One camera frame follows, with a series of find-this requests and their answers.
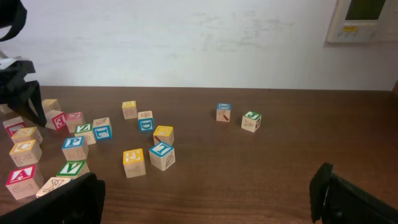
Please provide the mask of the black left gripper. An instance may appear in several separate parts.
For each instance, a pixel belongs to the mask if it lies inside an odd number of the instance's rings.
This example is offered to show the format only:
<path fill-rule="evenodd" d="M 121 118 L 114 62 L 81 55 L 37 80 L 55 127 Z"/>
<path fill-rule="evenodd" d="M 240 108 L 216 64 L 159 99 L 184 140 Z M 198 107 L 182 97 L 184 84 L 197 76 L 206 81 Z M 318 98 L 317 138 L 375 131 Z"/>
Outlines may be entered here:
<path fill-rule="evenodd" d="M 44 127 L 47 118 L 42 106 L 38 81 L 25 82 L 25 76 L 35 73 L 28 58 L 8 57 L 1 51 L 1 104 L 12 102 L 12 110 L 31 122 Z"/>

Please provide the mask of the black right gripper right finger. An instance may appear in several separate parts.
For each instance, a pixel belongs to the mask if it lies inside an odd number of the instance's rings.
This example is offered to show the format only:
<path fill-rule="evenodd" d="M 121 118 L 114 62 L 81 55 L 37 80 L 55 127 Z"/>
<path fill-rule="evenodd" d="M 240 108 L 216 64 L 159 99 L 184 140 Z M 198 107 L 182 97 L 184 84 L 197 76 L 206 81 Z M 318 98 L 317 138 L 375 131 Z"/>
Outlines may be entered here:
<path fill-rule="evenodd" d="M 312 222 L 397 224 L 397 210 L 333 173 L 324 163 L 310 181 Z"/>

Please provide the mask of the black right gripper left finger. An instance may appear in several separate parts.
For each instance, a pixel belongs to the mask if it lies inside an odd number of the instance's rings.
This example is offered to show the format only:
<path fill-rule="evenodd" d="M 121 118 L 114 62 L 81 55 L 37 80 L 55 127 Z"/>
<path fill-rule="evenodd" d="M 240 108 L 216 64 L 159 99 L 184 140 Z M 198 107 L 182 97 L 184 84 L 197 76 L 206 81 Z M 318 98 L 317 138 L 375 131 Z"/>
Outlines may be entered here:
<path fill-rule="evenodd" d="M 89 172 L 1 216 L 1 223 L 101 223 L 105 181 Z"/>

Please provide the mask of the yellow plain wooden block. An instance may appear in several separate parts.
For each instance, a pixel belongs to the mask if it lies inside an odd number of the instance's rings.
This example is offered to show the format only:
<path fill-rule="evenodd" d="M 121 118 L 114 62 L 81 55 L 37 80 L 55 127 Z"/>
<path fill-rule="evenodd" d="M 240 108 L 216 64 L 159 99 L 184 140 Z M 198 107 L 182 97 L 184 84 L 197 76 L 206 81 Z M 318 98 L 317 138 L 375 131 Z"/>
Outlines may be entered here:
<path fill-rule="evenodd" d="M 49 111 L 52 110 L 57 110 L 61 111 L 61 106 L 60 103 L 57 99 L 45 99 L 42 101 L 42 107 L 44 110 L 44 113 L 48 113 Z"/>

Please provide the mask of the yellow S wooden block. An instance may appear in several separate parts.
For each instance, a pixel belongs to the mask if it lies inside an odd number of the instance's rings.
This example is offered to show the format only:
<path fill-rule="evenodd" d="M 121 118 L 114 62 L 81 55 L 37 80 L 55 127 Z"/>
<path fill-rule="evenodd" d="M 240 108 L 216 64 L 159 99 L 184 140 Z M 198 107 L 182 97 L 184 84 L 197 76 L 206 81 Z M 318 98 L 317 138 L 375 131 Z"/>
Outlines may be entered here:
<path fill-rule="evenodd" d="M 30 141 L 35 139 L 39 144 L 43 141 L 43 137 L 37 127 L 18 129 L 11 137 L 13 143 Z"/>

